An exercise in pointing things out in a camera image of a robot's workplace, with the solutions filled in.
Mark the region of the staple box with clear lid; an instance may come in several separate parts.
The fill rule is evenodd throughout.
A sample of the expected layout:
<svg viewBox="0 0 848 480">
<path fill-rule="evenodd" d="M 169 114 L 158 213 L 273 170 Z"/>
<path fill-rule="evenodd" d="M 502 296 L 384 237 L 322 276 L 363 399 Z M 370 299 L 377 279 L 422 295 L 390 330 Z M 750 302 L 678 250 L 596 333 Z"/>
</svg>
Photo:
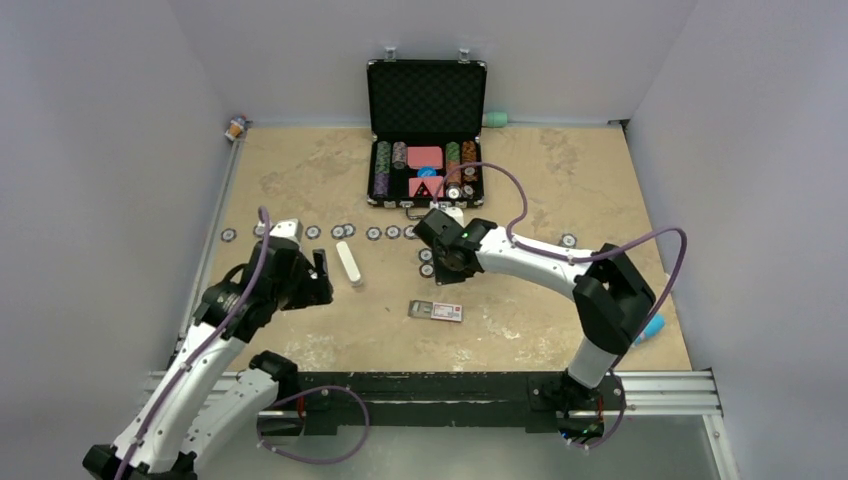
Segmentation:
<svg viewBox="0 0 848 480">
<path fill-rule="evenodd" d="M 417 319 L 461 323 L 463 307 L 458 304 L 411 300 L 408 305 L 408 316 Z"/>
</svg>

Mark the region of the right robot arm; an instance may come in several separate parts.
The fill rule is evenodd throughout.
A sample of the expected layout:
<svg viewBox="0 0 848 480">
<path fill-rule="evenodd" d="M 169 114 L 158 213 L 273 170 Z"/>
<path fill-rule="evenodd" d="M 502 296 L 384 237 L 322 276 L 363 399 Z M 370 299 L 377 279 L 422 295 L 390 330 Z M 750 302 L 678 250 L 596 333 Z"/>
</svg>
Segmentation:
<svg viewBox="0 0 848 480">
<path fill-rule="evenodd" d="M 656 304 L 656 295 L 624 253 L 612 244 L 574 250 L 509 235 L 496 223 L 461 225 L 442 210 L 429 211 L 413 228 L 430 249 L 436 277 L 461 283 L 477 273 L 514 277 L 572 301 L 582 328 L 577 352 L 542 398 L 566 410 L 596 399 L 601 382 L 629 350 Z"/>
</svg>

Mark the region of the white stapler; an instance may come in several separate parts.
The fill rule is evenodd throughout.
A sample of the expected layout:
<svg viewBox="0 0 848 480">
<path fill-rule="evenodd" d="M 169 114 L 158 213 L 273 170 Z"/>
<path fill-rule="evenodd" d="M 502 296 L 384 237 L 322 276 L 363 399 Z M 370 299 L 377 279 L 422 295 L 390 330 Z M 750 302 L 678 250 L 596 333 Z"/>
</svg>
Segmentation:
<svg viewBox="0 0 848 480">
<path fill-rule="evenodd" d="M 360 286 L 363 282 L 362 273 L 349 244 L 346 241 L 337 242 L 336 252 L 349 283 L 353 287 Z"/>
</svg>

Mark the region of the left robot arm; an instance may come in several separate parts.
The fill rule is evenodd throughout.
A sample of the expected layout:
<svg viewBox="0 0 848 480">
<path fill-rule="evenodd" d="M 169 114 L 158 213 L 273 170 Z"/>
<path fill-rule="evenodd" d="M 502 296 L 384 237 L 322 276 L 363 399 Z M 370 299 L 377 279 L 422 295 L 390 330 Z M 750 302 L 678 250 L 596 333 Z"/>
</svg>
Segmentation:
<svg viewBox="0 0 848 480">
<path fill-rule="evenodd" d="M 327 255 L 291 238 L 258 241 L 250 259 L 208 287 L 165 376 L 131 424 L 82 460 L 95 479 L 194 479 L 192 424 L 224 370 L 278 311 L 331 303 Z"/>
</svg>

